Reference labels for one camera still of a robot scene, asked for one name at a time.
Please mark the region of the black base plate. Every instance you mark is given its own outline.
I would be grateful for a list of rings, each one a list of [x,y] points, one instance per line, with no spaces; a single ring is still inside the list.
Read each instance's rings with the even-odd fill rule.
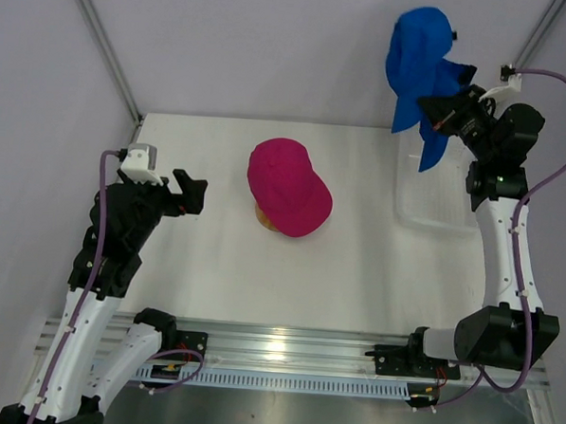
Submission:
[[[458,365],[450,365],[442,359],[413,355],[407,345],[376,344],[365,355],[373,360],[375,372],[381,376],[450,380],[461,378]]]
[[[175,359],[198,362],[197,356],[207,351],[209,334],[202,331],[179,330],[175,337]]]

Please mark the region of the aluminium mounting rail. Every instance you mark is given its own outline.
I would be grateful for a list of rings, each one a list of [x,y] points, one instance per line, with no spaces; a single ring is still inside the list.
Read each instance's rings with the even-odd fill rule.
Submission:
[[[119,345],[132,325],[134,313],[117,312],[107,324],[94,358],[104,359]],[[57,333],[60,316],[50,318],[36,341],[33,355],[45,356]],[[177,329],[206,332],[208,368],[279,372],[297,375],[374,378],[374,361],[366,356],[376,344],[402,346],[404,335],[268,326],[178,318]],[[550,389],[544,361],[530,371],[522,388]]]

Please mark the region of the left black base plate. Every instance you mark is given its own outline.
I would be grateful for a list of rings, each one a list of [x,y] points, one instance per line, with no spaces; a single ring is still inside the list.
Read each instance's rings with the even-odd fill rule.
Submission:
[[[175,337],[175,359],[198,362],[197,356],[207,351],[209,334],[202,331],[179,330]]]

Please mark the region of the white plastic basket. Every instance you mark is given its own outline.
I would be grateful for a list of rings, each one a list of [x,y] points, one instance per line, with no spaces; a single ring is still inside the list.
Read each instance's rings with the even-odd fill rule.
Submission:
[[[466,193],[472,154],[460,140],[450,139],[437,165],[420,172],[422,147],[423,140],[415,129],[399,135],[395,179],[397,217],[415,229],[474,234],[478,227]]]

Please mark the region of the left frame post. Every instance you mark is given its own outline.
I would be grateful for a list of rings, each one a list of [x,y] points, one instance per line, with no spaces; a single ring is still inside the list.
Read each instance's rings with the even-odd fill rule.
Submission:
[[[102,62],[109,74],[112,84],[117,89],[120,99],[130,115],[134,126],[139,126],[142,121],[142,114],[137,107],[136,99],[120,64],[119,57],[112,47],[106,29],[98,14],[93,0],[74,0],[86,27],[91,35],[95,47],[98,50]]]

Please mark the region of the frame post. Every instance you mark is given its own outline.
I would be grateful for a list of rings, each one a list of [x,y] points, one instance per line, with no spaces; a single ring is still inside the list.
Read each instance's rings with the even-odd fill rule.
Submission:
[[[106,29],[98,14],[93,0],[74,0],[86,27],[91,35],[95,47],[98,50],[102,62],[109,74],[112,84],[117,89],[120,99],[130,115],[134,126],[139,126],[142,121],[142,114],[137,107],[136,99],[120,64],[119,57],[112,47]]]
[[[565,11],[566,0],[550,0],[530,35],[521,45],[519,53],[514,57],[511,65],[517,68],[527,67],[542,48]]]

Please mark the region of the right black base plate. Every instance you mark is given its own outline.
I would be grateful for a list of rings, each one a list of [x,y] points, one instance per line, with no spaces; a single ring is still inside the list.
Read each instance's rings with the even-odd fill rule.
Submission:
[[[373,360],[375,372],[381,376],[450,380],[461,378],[458,365],[450,365],[442,359],[413,355],[407,345],[376,344],[365,355]]]

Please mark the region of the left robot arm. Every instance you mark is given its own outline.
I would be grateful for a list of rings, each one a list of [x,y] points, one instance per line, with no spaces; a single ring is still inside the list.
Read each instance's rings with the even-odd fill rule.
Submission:
[[[145,361],[176,351],[178,330],[171,314],[147,307],[97,369],[93,361],[108,323],[134,279],[139,253],[165,217],[197,215],[209,183],[174,170],[169,180],[139,183],[119,174],[100,185],[90,212],[92,224],[68,279],[58,333],[36,379],[16,404],[0,412],[0,424],[103,424],[107,409]]]

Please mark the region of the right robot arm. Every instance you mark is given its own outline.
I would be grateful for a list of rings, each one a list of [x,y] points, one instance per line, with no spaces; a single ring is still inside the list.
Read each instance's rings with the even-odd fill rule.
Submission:
[[[521,102],[499,116],[478,85],[418,99],[434,131],[459,138],[473,155],[466,177],[484,248],[484,302],[451,329],[417,327],[405,345],[369,352],[377,374],[457,379],[461,366],[513,370],[518,382],[556,340],[559,320],[544,311],[529,258],[529,188],[523,167],[545,119]]]

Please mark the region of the wooden hat stand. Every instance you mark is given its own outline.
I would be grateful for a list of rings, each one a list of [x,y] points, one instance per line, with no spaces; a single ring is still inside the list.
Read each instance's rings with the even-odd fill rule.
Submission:
[[[273,231],[273,232],[279,232],[277,227],[270,221],[270,219],[267,217],[267,215],[261,210],[261,208],[258,205],[255,206],[254,213],[255,213],[255,216],[256,216],[258,222],[265,229]]]

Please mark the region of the right frame post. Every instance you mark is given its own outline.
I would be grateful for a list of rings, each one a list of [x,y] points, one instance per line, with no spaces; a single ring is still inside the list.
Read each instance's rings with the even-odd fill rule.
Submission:
[[[517,68],[527,67],[542,48],[565,11],[566,0],[550,0],[530,35],[521,45],[519,53],[514,57],[511,65]]]

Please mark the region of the blue cap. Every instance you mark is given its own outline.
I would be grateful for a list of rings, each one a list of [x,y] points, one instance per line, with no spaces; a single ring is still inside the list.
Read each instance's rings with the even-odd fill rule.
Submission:
[[[434,71],[433,89],[426,96],[452,97],[471,84],[477,71],[474,65],[442,59]],[[431,122],[425,116],[422,116],[419,124],[419,134],[424,141],[418,166],[418,171],[422,173],[440,162],[447,148],[448,137],[433,131]]]
[[[412,9],[394,23],[386,57],[386,77],[397,97],[392,131],[412,128],[423,118],[418,99],[453,95],[460,89],[461,67],[446,59],[453,30],[434,7]]]

